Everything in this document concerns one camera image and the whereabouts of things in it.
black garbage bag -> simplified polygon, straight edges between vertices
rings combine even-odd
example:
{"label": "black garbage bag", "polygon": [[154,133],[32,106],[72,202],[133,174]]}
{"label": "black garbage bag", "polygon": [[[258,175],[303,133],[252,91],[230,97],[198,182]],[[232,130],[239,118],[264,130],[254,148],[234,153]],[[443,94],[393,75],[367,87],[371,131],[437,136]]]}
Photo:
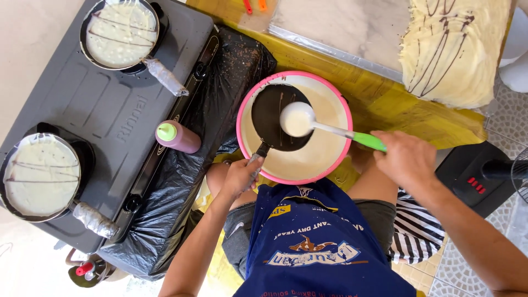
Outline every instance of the black garbage bag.
{"label": "black garbage bag", "polygon": [[258,41],[231,28],[219,27],[222,48],[196,94],[182,124],[202,139],[200,150],[186,154],[169,150],[158,180],[121,244],[98,254],[142,279],[165,276],[172,258],[202,213],[191,211],[202,180],[218,153],[238,149],[236,116],[246,93],[273,74],[277,61]]}

green handle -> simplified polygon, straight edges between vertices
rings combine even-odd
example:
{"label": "green handle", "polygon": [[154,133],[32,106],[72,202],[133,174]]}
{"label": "green handle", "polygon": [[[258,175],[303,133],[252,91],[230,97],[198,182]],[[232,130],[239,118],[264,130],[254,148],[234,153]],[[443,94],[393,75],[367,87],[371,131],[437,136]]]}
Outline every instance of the green handle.
{"label": "green handle", "polygon": [[355,132],[353,140],[378,151],[387,151],[387,147],[383,142],[381,142],[381,139],[370,134]]}

white ladle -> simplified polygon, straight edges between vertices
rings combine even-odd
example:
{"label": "white ladle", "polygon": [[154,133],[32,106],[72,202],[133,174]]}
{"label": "white ladle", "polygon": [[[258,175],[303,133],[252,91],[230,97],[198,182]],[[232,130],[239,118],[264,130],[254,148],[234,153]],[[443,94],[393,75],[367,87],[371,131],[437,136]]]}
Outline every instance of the white ladle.
{"label": "white ladle", "polygon": [[352,139],[375,150],[386,152],[387,147],[376,136],[341,129],[319,123],[315,119],[315,113],[309,104],[304,102],[293,102],[288,104],[280,114],[280,126],[288,135],[302,137],[318,128],[336,135]]}

stack of crepes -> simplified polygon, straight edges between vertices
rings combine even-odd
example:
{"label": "stack of crepes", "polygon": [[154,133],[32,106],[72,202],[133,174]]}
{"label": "stack of crepes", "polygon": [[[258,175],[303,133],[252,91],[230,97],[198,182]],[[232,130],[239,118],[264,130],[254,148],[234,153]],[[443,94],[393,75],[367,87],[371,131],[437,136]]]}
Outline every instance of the stack of crepes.
{"label": "stack of crepes", "polygon": [[408,92],[455,108],[493,99],[510,0],[411,0],[400,62]]}

crepe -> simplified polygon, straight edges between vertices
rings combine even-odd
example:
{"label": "crepe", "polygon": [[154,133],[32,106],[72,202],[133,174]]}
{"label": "crepe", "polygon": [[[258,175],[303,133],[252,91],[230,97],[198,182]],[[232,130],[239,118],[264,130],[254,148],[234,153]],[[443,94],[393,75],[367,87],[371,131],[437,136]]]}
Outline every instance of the crepe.
{"label": "crepe", "polygon": [[411,0],[400,63],[408,92],[456,108],[493,99],[508,0]]}
{"label": "crepe", "polygon": [[75,154],[51,134],[20,142],[6,166],[6,198],[25,216],[50,216],[64,209],[76,193],[80,167]]}
{"label": "crepe", "polygon": [[156,17],[143,4],[108,0],[102,10],[92,14],[86,46],[99,63],[125,68],[147,57],[156,39]]}

